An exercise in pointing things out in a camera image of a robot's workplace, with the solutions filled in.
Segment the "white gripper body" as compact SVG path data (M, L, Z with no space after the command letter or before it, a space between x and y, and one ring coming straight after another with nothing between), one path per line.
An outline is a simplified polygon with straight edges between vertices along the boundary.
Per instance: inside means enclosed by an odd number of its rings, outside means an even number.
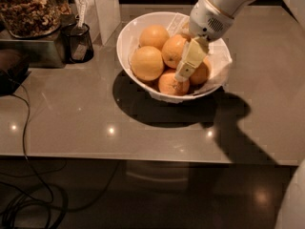
M213 42L221 38L233 22L233 18L223 14L209 0L198 0L190 14L189 31L192 36Z

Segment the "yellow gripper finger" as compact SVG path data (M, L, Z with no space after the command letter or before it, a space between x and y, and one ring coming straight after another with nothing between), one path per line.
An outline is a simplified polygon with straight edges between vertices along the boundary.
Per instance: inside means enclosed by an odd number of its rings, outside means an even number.
M186 36L191 36L190 31L189 31L189 22L186 21L182 27L181 27L181 33L186 35Z
M205 37L194 37L184 46L182 58L175 72L178 82L187 81L203 62L209 52L209 42Z

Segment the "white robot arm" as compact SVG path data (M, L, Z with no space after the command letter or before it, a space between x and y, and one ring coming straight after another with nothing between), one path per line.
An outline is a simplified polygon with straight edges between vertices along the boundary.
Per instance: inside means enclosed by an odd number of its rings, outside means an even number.
M189 20L191 42L185 46L175 78L188 80L208 53L208 44L222 37L240 11L255 0L198 0ZM305 0L283 0L296 21L305 28ZM305 229L305 160L291 179L274 229Z

